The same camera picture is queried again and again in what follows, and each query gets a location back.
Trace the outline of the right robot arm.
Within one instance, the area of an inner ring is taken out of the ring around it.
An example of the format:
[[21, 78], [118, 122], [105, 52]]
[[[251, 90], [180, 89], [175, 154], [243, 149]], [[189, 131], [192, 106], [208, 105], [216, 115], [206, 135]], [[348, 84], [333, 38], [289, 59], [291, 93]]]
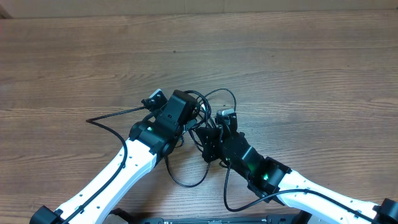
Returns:
[[397, 202], [385, 198], [378, 205], [356, 200], [322, 187], [297, 171], [260, 155], [248, 144], [244, 133], [228, 128], [198, 128], [206, 156], [215, 156], [243, 177], [258, 199], [241, 207], [274, 200], [327, 223], [397, 223]]

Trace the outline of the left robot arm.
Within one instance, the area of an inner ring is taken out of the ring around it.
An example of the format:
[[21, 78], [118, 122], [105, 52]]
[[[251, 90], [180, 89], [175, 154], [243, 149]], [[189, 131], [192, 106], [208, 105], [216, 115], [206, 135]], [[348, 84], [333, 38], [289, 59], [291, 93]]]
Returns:
[[176, 147], [195, 124], [199, 108], [190, 91], [175, 90], [166, 99], [155, 91], [143, 104], [151, 113], [133, 125], [117, 156], [78, 194], [52, 211], [40, 207], [30, 224], [103, 223], [129, 189]]

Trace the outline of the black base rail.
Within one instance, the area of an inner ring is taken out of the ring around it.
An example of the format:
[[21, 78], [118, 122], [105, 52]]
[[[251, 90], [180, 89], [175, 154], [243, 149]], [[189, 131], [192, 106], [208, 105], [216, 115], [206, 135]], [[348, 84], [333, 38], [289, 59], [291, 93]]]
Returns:
[[295, 215], [268, 215], [266, 217], [234, 218], [145, 218], [132, 223], [136, 224], [291, 224]]

